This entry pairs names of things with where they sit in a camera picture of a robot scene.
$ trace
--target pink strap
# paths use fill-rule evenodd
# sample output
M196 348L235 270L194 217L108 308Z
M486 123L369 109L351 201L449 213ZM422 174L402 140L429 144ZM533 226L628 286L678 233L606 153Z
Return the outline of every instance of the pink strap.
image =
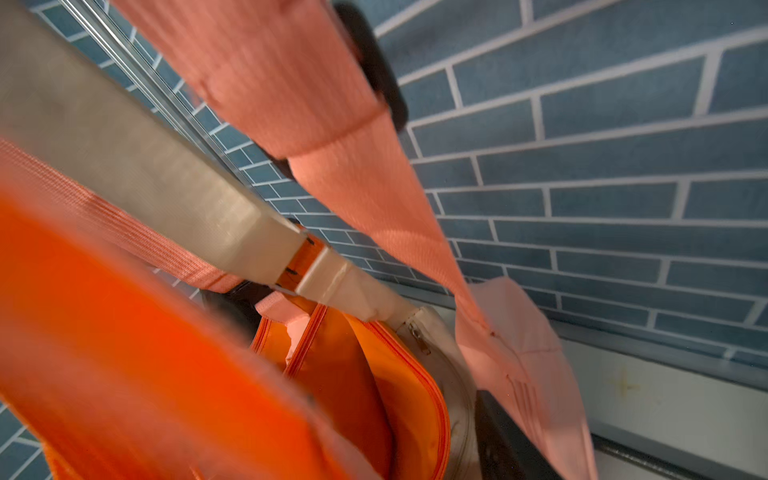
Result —
M243 279L225 273L179 247L97 194L60 174L37 158L0 139L0 151L39 194L66 210L91 233L191 286L227 292Z
M389 112L325 0L114 3L218 114L275 157L288 157L308 192L446 285L456 295L457 340L473 375L488 377L482 384L567 480L597 478L578 388L547 320L478 306ZM504 290L498 293L490 303L503 304ZM535 310L525 294L516 298ZM472 365L475 353L488 355Z

